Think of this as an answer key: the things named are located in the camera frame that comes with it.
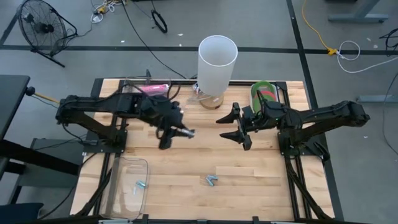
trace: transparent bin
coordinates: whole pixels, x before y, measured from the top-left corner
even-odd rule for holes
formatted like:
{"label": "transparent bin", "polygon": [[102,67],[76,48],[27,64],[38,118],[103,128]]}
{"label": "transparent bin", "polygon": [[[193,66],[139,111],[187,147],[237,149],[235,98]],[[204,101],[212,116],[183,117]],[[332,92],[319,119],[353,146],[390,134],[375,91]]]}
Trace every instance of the transparent bin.
{"label": "transparent bin", "polygon": [[[103,192],[100,215],[105,218],[135,220],[144,209],[148,180],[146,160],[115,158],[109,184]],[[146,186],[140,187],[137,181]]]}

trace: pink object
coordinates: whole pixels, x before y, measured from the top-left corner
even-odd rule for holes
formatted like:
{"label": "pink object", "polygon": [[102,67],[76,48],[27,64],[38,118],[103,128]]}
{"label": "pink object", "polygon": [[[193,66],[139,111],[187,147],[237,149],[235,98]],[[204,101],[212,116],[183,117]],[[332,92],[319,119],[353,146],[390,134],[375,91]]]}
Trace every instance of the pink object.
{"label": "pink object", "polygon": [[142,86],[141,90],[143,90],[149,96],[163,95],[163,94],[167,93],[167,91],[169,90],[169,85],[168,84],[146,85],[146,86]]}

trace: brown cork base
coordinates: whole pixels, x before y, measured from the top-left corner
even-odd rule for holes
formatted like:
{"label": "brown cork base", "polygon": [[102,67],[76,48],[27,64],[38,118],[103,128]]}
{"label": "brown cork base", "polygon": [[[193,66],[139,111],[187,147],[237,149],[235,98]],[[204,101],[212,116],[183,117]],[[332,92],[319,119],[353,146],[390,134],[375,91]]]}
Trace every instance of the brown cork base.
{"label": "brown cork base", "polygon": [[201,100],[200,104],[202,105],[202,107],[208,110],[215,110],[223,104],[223,101],[224,101],[224,94],[222,94],[221,96],[212,96],[205,100]]}

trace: yellow cable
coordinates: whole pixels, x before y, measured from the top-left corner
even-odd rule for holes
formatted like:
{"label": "yellow cable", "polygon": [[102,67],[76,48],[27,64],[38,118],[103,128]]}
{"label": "yellow cable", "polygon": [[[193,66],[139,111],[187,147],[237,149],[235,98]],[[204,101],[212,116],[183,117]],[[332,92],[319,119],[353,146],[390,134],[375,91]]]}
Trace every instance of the yellow cable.
{"label": "yellow cable", "polygon": [[51,101],[51,102],[54,102],[54,103],[56,103],[56,104],[60,104],[60,102],[59,102],[58,100],[55,100],[55,99],[53,99],[53,98],[51,98],[51,97],[48,97],[48,96],[45,96],[45,95],[41,95],[40,93],[34,93],[34,95],[36,95],[36,96],[38,96],[38,97],[40,97],[40,98],[43,98],[43,99],[45,99],[45,100],[49,100],[49,101]]}
{"label": "yellow cable", "polygon": [[306,3],[307,3],[307,0],[304,0],[303,7],[301,8],[301,14],[303,15],[304,22],[308,25],[309,28],[311,28],[311,30],[313,30],[314,32],[316,32],[316,33],[318,34],[319,39],[321,40],[322,45],[323,45],[326,49],[328,49],[328,55],[334,55],[334,54],[337,52],[337,49],[333,49],[333,48],[331,48],[331,47],[328,47],[328,46],[324,43],[324,41],[322,40],[322,37],[321,37],[321,35],[319,34],[319,32],[318,32],[314,27],[312,27],[312,26],[308,23],[307,19],[305,18],[305,16],[304,16],[304,7],[305,7]]}

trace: fan stand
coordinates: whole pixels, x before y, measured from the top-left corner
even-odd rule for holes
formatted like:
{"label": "fan stand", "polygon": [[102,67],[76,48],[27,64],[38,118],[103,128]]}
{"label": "fan stand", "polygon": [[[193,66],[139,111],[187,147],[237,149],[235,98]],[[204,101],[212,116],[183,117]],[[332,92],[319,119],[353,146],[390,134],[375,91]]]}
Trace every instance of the fan stand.
{"label": "fan stand", "polygon": [[[52,11],[53,13],[55,13],[57,16],[59,16],[63,21],[65,21],[65,22],[67,22],[69,25],[71,25],[71,26],[74,28],[74,30],[75,30],[75,32],[74,32],[73,34],[68,35],[68,36],[66,36],[66,37],[63,37],[63,38],[61,38],[60,40],[68,39],[68,38],[70,38],[70,37],[75,37],[75,36],[78,35],[78,34],[77,34],[77,28],[76,28],[73,24],[71,24],[71,23],[70,23],[69,21],[67,21],[63,16],[61,16],[55,9],[52,9],[51,11]],[[55,59],[53,58],[53,56],[54,56],[55,54],[54,54],[54,55],[51,55],[51,56],[47,56],[47,55],[43,54],[41,51],[37,50],[36,47],[32,47],[32,49],[31,49],[30,51],[33,52],[33,53],[38,53],[39,55],[41,55],[41,56],[43,56],[43,57],[49,59],[50,61],[56,63],[57,65],[59,65],[59,66],[65,68],[64,64],[62,64],[61,62],[59,62],[59,61],[57,61],[57,60],[55,60]]]}

